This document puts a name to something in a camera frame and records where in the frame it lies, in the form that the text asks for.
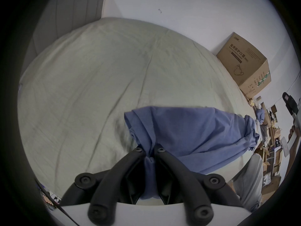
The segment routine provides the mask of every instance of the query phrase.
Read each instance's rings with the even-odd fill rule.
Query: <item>gray upholstered headboard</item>
[[[49,0],[30,40],[21,74],[38,54],[59,37],[99,20],[103,3],[104,0]]]

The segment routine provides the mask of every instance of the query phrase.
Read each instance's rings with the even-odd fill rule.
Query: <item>light gray bedsheet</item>
[[[64,35],[23,74],[21,138],[37,178],[62,196],[79,173],[110,169],[136,147],[123,113],[144,106],[215,107],[255,118],[204,47],[169,29],[105,18]],[[245,153],[218,173],[231,179]]]

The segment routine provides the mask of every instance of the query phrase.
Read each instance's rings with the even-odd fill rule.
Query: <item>blue cloth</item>
[[[264,109],[257,109],[255,111],[256,118],[259,120],[259,124],[262,125],[264,121]]]
[[[190,171],[207,174],[232,162],[257,145],[256,122],[215,108],[143,107],[124,114],[130,134],[146,152],[145,193],[157,196],[156,143]]]

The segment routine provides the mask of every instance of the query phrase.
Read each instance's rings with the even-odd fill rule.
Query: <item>white wall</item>
[[[300,66],[288,33],[268,0],[106,0],[104,17],[148,21],[170,28],[201,44],[213,54],[232,32],[248,40],[268,59],[272,81],[259,94],[267,108],[296,79]],[[301,82],[289,93],[300,97]],[[292,118],[284,102],[276,104],[282,135]]]

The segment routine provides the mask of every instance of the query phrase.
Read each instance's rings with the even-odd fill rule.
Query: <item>cardboard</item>
[[[267,58],[236,33],[216,56],[249,99],[271,82]]]
[[[268,169],[268,166],[270,165],[270,163],[268,163],[267,161],[266,162],[263,162],[262,163],[262,168],[263,168],[263,171],[266,171]]]
[[[279,165],[282,160],[282,148],[275,153],[275,163],[274,166]]]
[[[272,172],[272,174],[278,172],[278,171],[279,171],[279,168],[280,168],[280,165],[274,166],[274,167],[273,167],[273,172]]]
[[[261,196],[261,202],[262,204],[264,204],[270,197],[272,197],[272,195],[275,193],[276,191],[270,192],[268,194],[263,194]]]
[[[264,109],[264,111],[265,111],[263,125],[268,125],[268,128],[270,128],[272,126],[272,124],[271,124],[269,112],[266,109],[265,104],[263,102],[260,105],[261,105],[261,108]]]
[[[279,187],[280,180],[281,180],[280,176],[274,176],[272,178],[272,181],[268,185],[262,187],[261,194],[264,195],[276,191]]]

